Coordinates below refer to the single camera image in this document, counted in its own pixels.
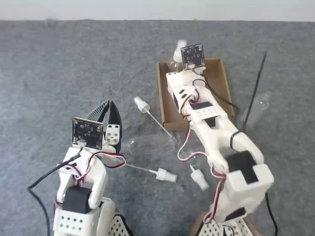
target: cardboard box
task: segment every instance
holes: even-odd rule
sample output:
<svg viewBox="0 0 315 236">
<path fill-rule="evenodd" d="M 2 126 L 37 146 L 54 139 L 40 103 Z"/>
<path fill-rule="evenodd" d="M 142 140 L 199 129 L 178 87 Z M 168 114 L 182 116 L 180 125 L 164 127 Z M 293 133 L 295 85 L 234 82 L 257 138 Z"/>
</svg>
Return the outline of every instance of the cardboard box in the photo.
<svg viewBox="0 0 315 236">
<path fill-rule="evenodd" d="M 163 68 L 166 63 L 169 65 L 169 62 L 160 62 L 157 64 L 158 92 L 161 106 L 162 124 L 167 130 L 185 131 L 188 128 L 187 121 L 183 120 L 182 116 L 178 113 L 174 101 L 167 91 L 166 72 Z M 207 77 L 211 88 L 222 98 L 231 102 L 230 91 L 222 60 L 206 59 L 205 64 L 206 70 L 204 70 L 204 74 Z M 230 105 L 222 102 L 217 97 L 216 99 L 229 117 L 234 115 L 233 108 Z"/>
</svg>

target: white robotic arm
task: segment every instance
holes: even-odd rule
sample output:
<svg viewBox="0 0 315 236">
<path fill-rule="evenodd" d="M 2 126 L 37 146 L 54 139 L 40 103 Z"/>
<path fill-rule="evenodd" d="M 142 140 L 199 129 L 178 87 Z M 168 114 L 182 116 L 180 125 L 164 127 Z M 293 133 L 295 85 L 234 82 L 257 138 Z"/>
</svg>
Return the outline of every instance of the white robotic arm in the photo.
<svg viewBox="0 0 315 236">
<path fill-rule="evenodd" d="M 205 67 L 198 68 L 199 73 Z M 209 166 L 223 176 L 209 219 L 218 223 L 245 217 L 261 203 L 274 178 L 259 148 L 229 120 L 217 103 L 205 78 L 196 71 L 166 74 L 168 91 L 178 112 L 189 121 L 204 146 Z M 227 158 L 220 150 L 230 147 L 237 151 Z"/>
<path fill-rule="evenodd" d="M 109 124 L 103 133 L 107 110 Z M 118 168 L 126 161 L 120 150 L 122 124 L 113 102 L 101 104 L 89 119 L 73 119 L 73 144 L 63 160 L 80 157 L 59 169 L 60 187 L 57 192 L 54 218 L 55 236 L 104 236 L 115 213 L 115 203 L 103 198 L 108 176 L 105 166 Z M 124 161 L 108 166 L 121 157 Z"/>
</svg>

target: white bracket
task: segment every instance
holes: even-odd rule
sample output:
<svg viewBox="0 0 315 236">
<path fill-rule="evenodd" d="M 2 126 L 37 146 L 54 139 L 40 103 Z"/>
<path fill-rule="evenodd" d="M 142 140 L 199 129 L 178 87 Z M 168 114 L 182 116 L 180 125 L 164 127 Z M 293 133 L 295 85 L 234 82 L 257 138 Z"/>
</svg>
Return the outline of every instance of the white bracket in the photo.
<svg viewBox="0 0 315 236">
<path fill-rule="evenodd" d="M 120 125 L 118 124 L 107 125 L 107 129 L 105 133 L 105 141 L 107 141 L 109 145 L 114 146 L 119 143 L 119 138 L 120 138 L 119 130 L 120 130 Z"/>
<path fill-rule="evenodd" d="M 100 209 L 91 210 L 87 214 L 62 210 L 58 207 L 55 211 L 54 231 L 57 235 L 64 233 L 76 236 L 95 235 Z"/>
</svg>

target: transparent plastic bottle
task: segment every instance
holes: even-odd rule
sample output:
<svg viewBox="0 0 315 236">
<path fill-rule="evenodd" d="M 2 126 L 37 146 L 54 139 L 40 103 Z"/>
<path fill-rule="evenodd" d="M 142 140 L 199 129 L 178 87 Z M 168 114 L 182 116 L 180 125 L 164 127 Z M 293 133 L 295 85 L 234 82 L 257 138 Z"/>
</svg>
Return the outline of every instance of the transparent plastic bottle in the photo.
<svg viewBox="0 0 315 236">
<path fill-rule="evenodd" d="M 175 139 L 164 133 L 139 135 L 123 141 L 121 153 L 139 156 L 159 152 L 174 152 L 175 146 Z"/>
<path fill-rule="evenodd" d="M 178 40 L 177 48 L 174 52 L 173 61 L 170 63 L 170 70 L 172 72 L 181 72 L 184 70 L 181 48 L 187 46 L 186 40 Z"/>
<path fill-rule="evenodd" d="M 271 98 L 270 91 L 267 91 L 265 93 L 260 93 L 255 97 L 252 103 L 251 113 L 250 113 L 250 116 L 248 117 L 247 124 L 246 124 L 247 130 L 252 129 L 255 126 L 255 124 L 257 124 L 257 122 L 266 113 L 266 111 L 269 108 L 270 98 Z M 238 121 L 238 127 L 243 127 L 248 109 L 249 107 L 240 116 L 240 119 Z"/>
</svg>

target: white perforated plate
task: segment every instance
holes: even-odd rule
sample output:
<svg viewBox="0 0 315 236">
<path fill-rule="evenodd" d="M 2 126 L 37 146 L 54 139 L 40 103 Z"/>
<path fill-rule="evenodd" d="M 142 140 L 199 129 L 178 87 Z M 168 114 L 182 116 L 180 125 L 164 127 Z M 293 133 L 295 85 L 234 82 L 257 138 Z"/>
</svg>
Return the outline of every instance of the white perforated plate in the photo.
<svg viewBox="0 0 315 236">
<path fill-rule="evenodd" d="M 115 215 L 112 225 L 108 232 L 109 236 L 129 236 L 128 230 L 125 227 L 123 219 L 119 215 Z"/>
<path fill-rule="evenodd" d="M 224 224 L 203 224 L 198 236 L 253 236 L 244 220 L 229 221 Z"/>
</svg>

